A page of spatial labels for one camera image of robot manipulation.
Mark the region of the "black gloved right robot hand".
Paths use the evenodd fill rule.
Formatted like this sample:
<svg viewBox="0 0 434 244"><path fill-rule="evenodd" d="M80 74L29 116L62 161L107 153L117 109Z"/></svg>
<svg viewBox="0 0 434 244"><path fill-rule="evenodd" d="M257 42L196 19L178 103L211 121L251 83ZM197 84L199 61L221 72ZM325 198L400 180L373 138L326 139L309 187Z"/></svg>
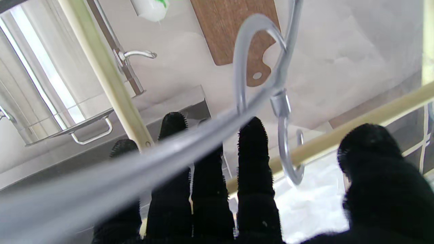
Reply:
<svg viewBox="0 0 434 244"><path fill-rule="evenodd" d="M253 117L239 131L238 213L234 219L219 146L152 190L146 233L140 201L93 228L93 244L283 244L268 138ZM304 244L432 244L433 190L402 156L386 128L363 124L344 137L337 161L349 179L342 206L349 229Z"/></svg>

